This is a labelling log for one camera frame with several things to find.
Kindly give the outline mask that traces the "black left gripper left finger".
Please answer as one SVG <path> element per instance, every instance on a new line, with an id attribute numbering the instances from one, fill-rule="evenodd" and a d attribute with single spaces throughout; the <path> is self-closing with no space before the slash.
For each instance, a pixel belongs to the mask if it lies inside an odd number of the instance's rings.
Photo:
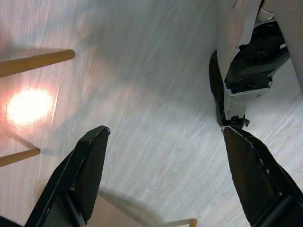
<path id="1" fill-rule="evenodd" d="M 27 227 L 81 227 L 91 218 L 110 129 L 98 126 L 81 137 L 55 168 L 27 222 Z"/>

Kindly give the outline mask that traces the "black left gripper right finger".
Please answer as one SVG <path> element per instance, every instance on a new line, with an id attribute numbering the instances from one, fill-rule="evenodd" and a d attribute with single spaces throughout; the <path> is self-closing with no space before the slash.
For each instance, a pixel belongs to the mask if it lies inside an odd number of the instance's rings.
<path id="1" fill-rule="evenodd" d="M 301 227 L 303 193 L 252 134 L 231 126 L 223 136 L 232 180 L 252 227 Z"/>

